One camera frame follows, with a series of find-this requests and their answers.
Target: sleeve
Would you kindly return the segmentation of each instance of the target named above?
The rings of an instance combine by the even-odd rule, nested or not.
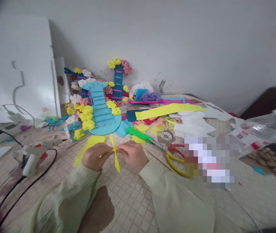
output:
[[[10,232],[77,232],[96,194],[100,172],[80,163],[48,190]]]
[[[211,197],[204,186],[194,179],[178,176],[157,161],[152,160],[140,171],[152,191],[155,217],[161,233],[165,232],[214,232],[225,224],[216,215]],[[240,232],[234,224],[223,232]]]

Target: yellow pliers handle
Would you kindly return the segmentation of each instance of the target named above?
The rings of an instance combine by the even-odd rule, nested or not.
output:
[[[178,162],[181,162],[181,163],[184,163],[184,160],[174,157],[169,151],[166,151],[165,156],[166,156],[167,162],[172,167],[172,169],[174,169],[175,172],[177,172],[181,176],[184,176],[184,177],[187,177],[187,178],[192,178],[192,176],[190,176],[189,174],[186,174],[186,173],[178,170],[178,168],[173,164],[173,162],[171,161],[170,158],[172,158],[173,160],[176,160]]]

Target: person's left hand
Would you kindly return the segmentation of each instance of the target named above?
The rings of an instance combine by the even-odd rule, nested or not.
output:
[[[82,158],[83,165],[96,172],[100,171],[109,156],[114,154],[112,149],[112,147],[105,143],[97,143],[84,152]]]

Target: guitar body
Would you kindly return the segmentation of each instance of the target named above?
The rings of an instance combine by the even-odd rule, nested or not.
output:
[[[93,102],[93,118],[95,128],[89,130],[95,135],[106,135],[114,132],[120,125],[122,115],[112,115],[112,109],[108,108],[105,100],[104,88],[108,86],[104,82],[90,82],[83,86],[88,90],[88,96]]]

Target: plastic bag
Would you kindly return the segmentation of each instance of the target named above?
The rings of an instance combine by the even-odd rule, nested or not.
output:
[[[149,93],[154,92],[153,88],[151,87],[150,83],[141,83],[138,85],[134,85],[131,90],[129,91],[129,95],[133,97],[136,94],[136,89],[148,89]]]

